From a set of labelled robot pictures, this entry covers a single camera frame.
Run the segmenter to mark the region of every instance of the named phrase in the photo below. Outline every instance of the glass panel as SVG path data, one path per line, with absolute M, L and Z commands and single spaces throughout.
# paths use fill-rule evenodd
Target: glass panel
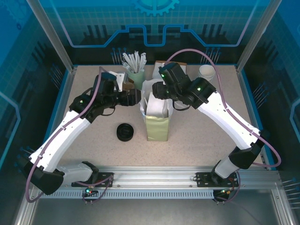
M 25 184 L 17 158 L 42 144 L 66 69 L 26 1 L 0 6 L 0 224 L 11 224 Z
M 270 143 L 278 150 L 283 181 L 300 180 L 300 2 L 282 1 L 245 66 Z M 286 189 L 297 193 L 295 182 Z
M 74 64 L 119 64 L 139 50 L 149 63 L 197 48 L 236 63 L 269 0 L 41 0 Z M 176 60 L 205 63 L 182 54 Z

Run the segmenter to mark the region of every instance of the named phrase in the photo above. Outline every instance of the beige work surface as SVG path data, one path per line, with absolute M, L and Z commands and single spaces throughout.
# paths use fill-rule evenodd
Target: beige work surface
M 123 71 L 122 66 L 103 66 L 106 70 Z M 151 79 L 154 66 L 146 66 L 146 79 Z M 187 66 L 187 74 L 196 78 L 199 66 Z M 218 66 L 227 103 L 246 121 L 249 115 L 234 66 Z M 67 103 L 92 87 L 99 66 L 78 66 Z M 217 78 L 212 84 L 217 87 Z M 116 136 L 119 124 L 129 123 L 134 136 L 121 142 Z M 198 110 L 174 111 L 167 142 L 148 142 L 140 105 L 117 106 L 113 115 L 98 116 L 72 143 L 60 164 L 89 161 L 111 166 L 203 166 L 215 165 L 235 147 L 233 140 L 213 120 Z M 260 156 L 256 162 L 262 162 Z

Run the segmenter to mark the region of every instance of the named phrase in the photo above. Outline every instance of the black mounting plate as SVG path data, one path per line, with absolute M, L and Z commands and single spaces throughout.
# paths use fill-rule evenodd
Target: black mounting plate
M 113 176 L 113 173 L 112 173 L 112 172 L 99 172 L 99 174 L 98 174 L 98 179 L 97 179 L 96 183 L 98 183 L 98 182 L 100 182 L 100 181 L 102 181 L 102 180 L 108 178 L 109 176 Z M 104 187 L 104 188 L 105 188 L 105 187 L 108 185 L 108 182 L 109 182 L 109 180 L 105 181 L 105 182 L 102 183 L 102 184 L 96 185 L 95 187 L 102 187 L 102 188 Z M 91 183 L 92 183 L 92 178 L 90 178 L 90 179 L 88 179 L 87 181 L 82 182 L 82 183 L 84 183 L 84 184 L 91 184 Z M 86 186 L 77 184 L 77 183 L 75 183 L 75 182 L 72 183 L 71 186 L 72 186 L 72 187 L 85 187 L 85 188 L 86 188 Z M 111 184 L 110 184 L 108 187 L 111 188 L 112 186 L 113 186 L 113 180 L 112 180 Z
M 196 176 L 194 177 L 194 181 L 197 182 L 198 188 L 231 188 L 233 185 L 234 187 L 239 186 L 236 173 L 230 174 L 230 176 L 224 179 L 224 182 L 222 182 L 220 185 L 215 184 L 211 180 L 210 172 L 197 172 Z

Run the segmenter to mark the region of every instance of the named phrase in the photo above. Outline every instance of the green cup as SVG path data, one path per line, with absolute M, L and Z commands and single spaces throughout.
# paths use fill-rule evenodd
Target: green cup
M 134 81 L 135 89 L 141 90 L 143 82 L 145 81 L 145 70 L 141 70 L 137 74 L 130 73 L 127 71 L 128 77 Z

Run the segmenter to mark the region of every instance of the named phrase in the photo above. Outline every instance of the gear logo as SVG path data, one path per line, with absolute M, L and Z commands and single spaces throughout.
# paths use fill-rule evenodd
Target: gear logo
M 169 13 L 169 10 L 174 9 L 179 0 L 132 0 L 132 3 L 135 5 L 135 9 L 139 9 L 141 13 L 156 16 Z
M 0 7 L 3 6 L 17 23 L 20 23 L 28 12 L 26 0 L 0 0 Z

